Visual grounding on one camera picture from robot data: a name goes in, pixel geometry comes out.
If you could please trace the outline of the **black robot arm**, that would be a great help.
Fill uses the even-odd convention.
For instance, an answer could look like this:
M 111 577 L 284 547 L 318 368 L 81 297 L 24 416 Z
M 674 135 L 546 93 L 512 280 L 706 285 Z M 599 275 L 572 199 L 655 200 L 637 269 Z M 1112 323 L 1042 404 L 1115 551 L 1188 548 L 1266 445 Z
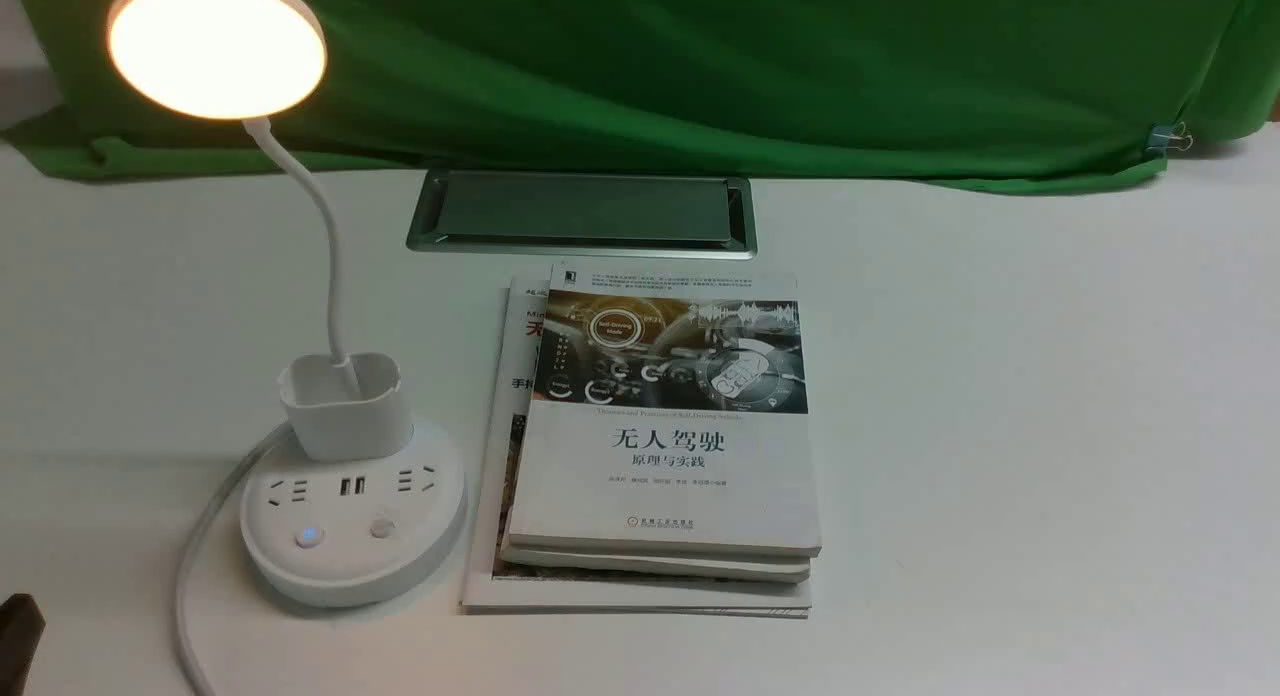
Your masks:
M 23 695 L 46 621 L 31 594 L 1 605 L 1 695 Z

